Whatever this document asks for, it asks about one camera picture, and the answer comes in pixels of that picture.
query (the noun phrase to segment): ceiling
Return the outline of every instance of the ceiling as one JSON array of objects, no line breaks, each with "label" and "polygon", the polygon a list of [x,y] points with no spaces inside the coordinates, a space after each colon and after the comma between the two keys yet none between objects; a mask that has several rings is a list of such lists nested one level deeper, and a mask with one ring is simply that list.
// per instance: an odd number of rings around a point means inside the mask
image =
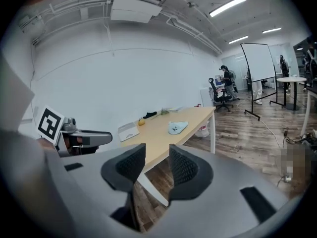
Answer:
[{"label": "ceiling", "polygon": [[[41,13],[44,9],[67,0],[44,0],[38,4],[25,7],[22,12],[33,16]],[[249,35],[248,41],[262,37],[263,30],[282,27],[279,33],[290,32],[299,24],[304,24],[295,6],[290,0],[247,0],[236,5],[215,17],[209,13],[231,0],[186,0],[194,3],[206,16],[200,14],[194,8],[189,8],[184,0],[163,0],[160,4],[163,11],[173,12],[179,19],[202,31],[221,50],[228,50],[233,46],[228,42]],[[88,17],[102,16],[101,7],[88,9]],[[63,25],[81,20],[80,11],[73,11],[51,20],[44,18],[46,32],[52,31]],[[166,17],[159,15],[152,20],[166,21]]]}]

